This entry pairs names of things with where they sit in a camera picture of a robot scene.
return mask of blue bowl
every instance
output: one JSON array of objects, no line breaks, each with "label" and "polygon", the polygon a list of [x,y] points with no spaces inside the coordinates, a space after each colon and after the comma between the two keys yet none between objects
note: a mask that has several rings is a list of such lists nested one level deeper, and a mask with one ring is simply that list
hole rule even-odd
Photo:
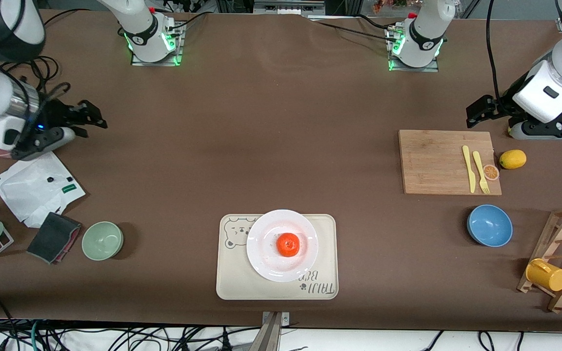
[{"label": "blue bowl", "polygon": [[501,247],[513,236],[509,216],[494,205],[480,205],[468,217],[468,231],[479,244]]}]

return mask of cloth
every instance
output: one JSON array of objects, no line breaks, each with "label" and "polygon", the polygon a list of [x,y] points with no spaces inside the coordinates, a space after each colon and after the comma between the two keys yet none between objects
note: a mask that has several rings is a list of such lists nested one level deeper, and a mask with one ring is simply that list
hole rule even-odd
[{"label": "cloth", "polygon": [[16,218],[30,228],[39,228],[49,213],[63,213],[68,204],[84,195],[54,153],[16,162],[0,174],[0,196]]},{"label": "cloth", "polygon": [[80,232],[81,223],[55,213],[47,214],[27,253],[48,264],[61,262]]}]

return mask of bear drawing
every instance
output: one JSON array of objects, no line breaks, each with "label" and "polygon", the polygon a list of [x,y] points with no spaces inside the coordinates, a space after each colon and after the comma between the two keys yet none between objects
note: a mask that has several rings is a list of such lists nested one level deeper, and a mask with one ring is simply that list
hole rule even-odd
[{"label": "bear drawing", "polygon": [[225,223],[225,246],[228,249],[236,247],[236,245],[246,245],[246,239],[250,232],[250,227],[255,223],[254,218],[236,218],[230,219]]}]

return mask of green led light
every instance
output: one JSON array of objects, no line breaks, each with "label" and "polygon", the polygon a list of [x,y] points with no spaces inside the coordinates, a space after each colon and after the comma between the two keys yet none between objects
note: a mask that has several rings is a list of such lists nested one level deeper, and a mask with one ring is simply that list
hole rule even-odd
[{"label": "green led light", "polygon": [[437,51],[435,51],[435,57],[439,55],[439,49],[442,48],[442,44],[443,44],[443,39],[439,42],[439,45],[437,46]]},{"label": "green led light", "polygon": [[125,40],[127,40],[127,47],[129,47],[129,51],[134,51],[134,49],[132,49],[131,47],[131,42],[129,42],[129,38],[127,38],[127,36],[125,36]]},{"label": "green led light", "polygon": [[166,34],[164,34],[164,33],[162,33],[162,40],[164,40],[164,44],[166,45],[166,49],[168,49],[169,51],[172,51],[175,44],[171,43],[171,42],[168,42],[168,39],[166,39]]},{"label": "green led light", "polygon": [[404,38],[404,34],[401,34],[400,39],[396,40],[394,47],[392,47],[392,53],[395,55],[400,55],[400,51],[402,50],[404,42],[406,42],[406,39]]}]

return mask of green bowl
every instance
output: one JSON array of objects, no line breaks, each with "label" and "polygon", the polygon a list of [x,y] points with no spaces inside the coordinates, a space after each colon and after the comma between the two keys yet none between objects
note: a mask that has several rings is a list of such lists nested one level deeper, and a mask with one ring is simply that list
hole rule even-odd
[{"label": "green bowl", "polygon": [[102,261],[116,255],[123,246],[123,233],[112,222],[93,224],[82,239],[82,251],[91,260]]}]

